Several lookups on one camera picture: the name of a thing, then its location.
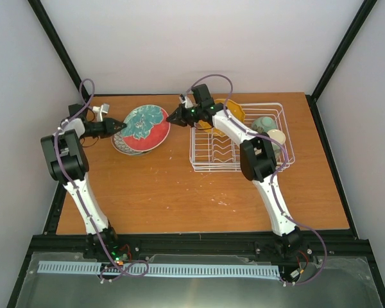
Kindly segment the white bottom plate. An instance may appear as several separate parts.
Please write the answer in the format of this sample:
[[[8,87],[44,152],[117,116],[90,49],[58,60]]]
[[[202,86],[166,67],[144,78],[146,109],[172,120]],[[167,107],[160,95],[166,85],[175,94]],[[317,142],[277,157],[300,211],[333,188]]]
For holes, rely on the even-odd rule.
[[[129,155],[129,156],[134,156],[134,157],[135,156],[141,156],[141,155],[145,155],[145,154],[148,154],[151,152],[151,150],[149,150],[149,151],[137,151],[137,150],[131,149],[131,147],[129,147],[129,145],[127,145],[125,143],[125,141],[119,135],[113,135],[111,137],[111,142],[112,142],[113,147],[118,152],[125,154],[125,155]]]

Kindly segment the red teal patterned plate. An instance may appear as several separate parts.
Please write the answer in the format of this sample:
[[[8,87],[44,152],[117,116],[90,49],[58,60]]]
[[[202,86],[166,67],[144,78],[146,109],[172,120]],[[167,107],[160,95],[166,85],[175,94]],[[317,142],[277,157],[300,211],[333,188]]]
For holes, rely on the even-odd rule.
[[[160,146],[169,135],[171,125],[166,121],[168,113],[157,105],[142,105],[133,109],[125,118],[126,127],[119,133],[131,150],[145,152]]]

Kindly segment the orange dotted plate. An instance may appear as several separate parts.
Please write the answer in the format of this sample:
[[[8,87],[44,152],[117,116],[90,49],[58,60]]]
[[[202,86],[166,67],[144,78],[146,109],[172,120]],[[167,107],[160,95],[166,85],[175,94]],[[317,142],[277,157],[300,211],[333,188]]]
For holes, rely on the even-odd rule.
[[[232,115],[240,122],[243,122],[245,119],[245,112],[243,111],[240,104],[236,103],[235,101],[229,99],[227,101],[227,109],[232,113]],[[218,129],[213,128],[209,123],[205,121],[198,121],[198,124],[196,125],[196,128],[198,130],[203,130],[207,133],[215,133],[216,135],[224,136],[224,133],[219,131]]]

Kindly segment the mint green floral bowl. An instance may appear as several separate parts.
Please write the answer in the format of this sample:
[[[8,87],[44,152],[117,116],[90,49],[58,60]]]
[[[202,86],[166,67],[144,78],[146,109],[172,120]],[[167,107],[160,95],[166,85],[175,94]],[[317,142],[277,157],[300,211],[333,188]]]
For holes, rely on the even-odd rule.
[[[268,132],[277,129],[275,120],[268,116],[259,117],[251,124],[251,129],[257,133]]]

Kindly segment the cream dragon mug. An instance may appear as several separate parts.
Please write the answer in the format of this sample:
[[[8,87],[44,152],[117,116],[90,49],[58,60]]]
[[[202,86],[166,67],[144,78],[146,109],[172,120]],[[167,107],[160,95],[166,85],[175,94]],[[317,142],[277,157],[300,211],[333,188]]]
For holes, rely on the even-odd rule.
[[[284,144],[286,142],[286,135],[281,130],[278,130],[278,129],[269,130],[269,131],[267,131],[267,134],[271,139],[273,139],[274,141],[277,142],[277,143],[272,142],[271,144],[273,146],[275,158],[276,158],[276,160],[279,160],[280,155],[282,153],[282,149],[281,149],[280,145],[282,147],[284,147]]]

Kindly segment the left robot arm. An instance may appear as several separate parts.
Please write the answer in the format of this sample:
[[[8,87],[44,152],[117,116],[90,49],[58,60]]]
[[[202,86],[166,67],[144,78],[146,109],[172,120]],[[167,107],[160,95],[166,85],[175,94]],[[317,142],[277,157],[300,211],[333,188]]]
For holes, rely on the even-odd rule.
[[[80,141],[86,137],[109,138],[126,128],[125,123],[107,117],[108,111],[106,103],[87,108],[70,105],[70,117],[61,121],[54,134],[41,138],[40,143],[49,174],[70,194],[79,210],[88,244],[111,259],[119,254],[121,243],[91,189],[89,161]]]

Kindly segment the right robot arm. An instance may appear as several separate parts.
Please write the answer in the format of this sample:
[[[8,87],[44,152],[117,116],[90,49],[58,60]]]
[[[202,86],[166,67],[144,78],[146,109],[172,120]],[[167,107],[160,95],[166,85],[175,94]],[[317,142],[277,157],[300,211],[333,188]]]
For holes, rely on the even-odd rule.
[[[267,133],[259,134],[245,126],[224,103],[216,103],[205,84],[179,95],[180,104],[167,117],[167,122],[181,127],[194,127],[199,121],[223,132],[239,146],[240,168],[243,176],[257,188],[267,210],[275,234],[277,255],[288,258],[302,245],[300,228],[290,215],[278,184],[278,172],[287,164],[283,145]]]

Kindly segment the metal front panel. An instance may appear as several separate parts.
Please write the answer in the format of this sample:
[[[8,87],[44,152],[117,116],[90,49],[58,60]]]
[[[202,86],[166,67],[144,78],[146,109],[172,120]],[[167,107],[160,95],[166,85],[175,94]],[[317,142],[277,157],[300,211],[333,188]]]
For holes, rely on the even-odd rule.
[[[9,307],[385,307],[364,257],[302,262],[278,280],[37,273],[40,261],[98,262],[79,253],[34,253]],[[140,264],[261,265],[236,256],[154,255]]]

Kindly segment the left black frame post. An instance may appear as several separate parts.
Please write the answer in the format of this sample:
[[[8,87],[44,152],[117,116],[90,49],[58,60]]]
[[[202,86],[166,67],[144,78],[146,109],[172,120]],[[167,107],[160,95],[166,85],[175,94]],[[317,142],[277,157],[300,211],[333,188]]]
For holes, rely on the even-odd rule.
[[[64,65],[65,70],[67,71],[71,81],[73,82],[76,89],[79,90],[82,79],[80,78],[80,75],[78,74],[78,71],[76,70],[73,64],[71,57],[69,56],[58,32],[56,31],[48,13],[46,12],[42,1],[28,0],[28,3],[31,9],[33,10],[36,18],[38,19],[40,25],[42,26],[42,29],[46,33],[54,50],[56,51],[59,59]]]

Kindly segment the black frame post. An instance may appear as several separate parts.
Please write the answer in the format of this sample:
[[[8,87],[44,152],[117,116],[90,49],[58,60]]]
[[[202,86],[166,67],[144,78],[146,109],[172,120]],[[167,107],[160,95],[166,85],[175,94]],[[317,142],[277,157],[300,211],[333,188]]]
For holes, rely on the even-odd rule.
[[[360,29],[362,28],[363,24],[370,15],[376,3],[377,0],[364,0],[362,2],[361,6],[359,7],[354,18],[352,19],[352,22],[350,23],[347,31],[343,35],[341,42],[339,43],[337,49],[332,55],[332,58],[330,59],[321,78],[319,79],[317,85],[315,86],[311,94],[311,99],[313,103],[316,103],[319,100],[320,96],[328,85],[330,79],[333,77],[334,73],[336,72],[336,69],[338,68],[342,59],[346,55],[347,51],[352,45],[352,42],[356,38],[357,34],[359,33]]]
[[[73,82],[76,89],[79,90],[82,79],[80,78],[80,75],[78,74],[78,71],[76,70],[73,64],[71,57],[69,56],[58,32],[56,31],[48,13],[46,12],[42,1],[28,0],[28,3],[31,9],[33,10],[36,18],[38,19],[40,25],[42,26],[42,29],[46,33],[54,50],[56,51],[59,59],[64,65],[65,70],[67,71],[71,81]]]

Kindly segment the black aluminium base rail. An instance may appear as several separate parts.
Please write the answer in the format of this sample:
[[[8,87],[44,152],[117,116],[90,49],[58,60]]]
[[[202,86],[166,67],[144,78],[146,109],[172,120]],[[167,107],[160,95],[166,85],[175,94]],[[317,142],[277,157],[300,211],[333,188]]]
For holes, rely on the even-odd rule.
[[[122,234],[111,256],[118,258],[130,253],[133,260],[154,255],[235,255],[256,262],[294,264],[300,252],[312,251],[312,256],[364,257],[375,260],[367,240],[353,237],[349,232],[329,231],[321,233],[319,240],[311,232],[303,232],[303,246],[288,257],[275,250],[275,240],[270,232],[225,233],[225,234]]]

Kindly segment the right black frame post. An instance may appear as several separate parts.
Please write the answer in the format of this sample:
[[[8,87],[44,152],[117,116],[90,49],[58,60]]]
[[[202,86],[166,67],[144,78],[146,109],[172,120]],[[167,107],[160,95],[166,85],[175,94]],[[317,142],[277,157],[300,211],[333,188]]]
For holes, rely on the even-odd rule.
[[[360,29],[362,28],[363,24],[370,15],[376,3],[377,0],[364,0],[362,2],[361,6],[359,7],[354,18],[352,19],[352,22],[350,23],[347,31],[343,35],[341,42],[339,43],[337,49],[332,55],[332,58],[330,59],[321,78],[319,79],[317,85],[315,86],[311,94],[311,99],[313,103],[316,103],[319,100],[320,96],[328,85],[330,79],[333,77],[334,73],[336,72],[336,69],[338,68],[342,59],[346,55],[347,51],[352,45],[352,42],[356,38],[357,34],[359,33]]]

